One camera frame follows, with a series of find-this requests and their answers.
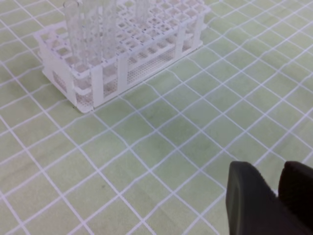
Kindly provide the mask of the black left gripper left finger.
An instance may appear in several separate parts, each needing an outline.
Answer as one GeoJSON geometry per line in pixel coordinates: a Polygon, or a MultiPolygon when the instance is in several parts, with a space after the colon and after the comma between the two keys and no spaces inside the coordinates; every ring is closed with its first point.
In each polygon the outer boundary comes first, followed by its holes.
{"type": "Polygon", "coordinates": [[[229,166],[226,210],[231,235],[311,235],[250,163],[229,166]]]}

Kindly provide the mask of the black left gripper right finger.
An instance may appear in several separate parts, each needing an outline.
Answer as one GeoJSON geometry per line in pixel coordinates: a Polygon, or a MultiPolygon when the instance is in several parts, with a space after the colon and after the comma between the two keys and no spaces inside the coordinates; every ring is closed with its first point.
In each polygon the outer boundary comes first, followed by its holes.
{"type": "Polygon", "coordinates": [[[313,169],[287,161],[282,170],[278,198],[310,231],[313,230],[313,169]]]}

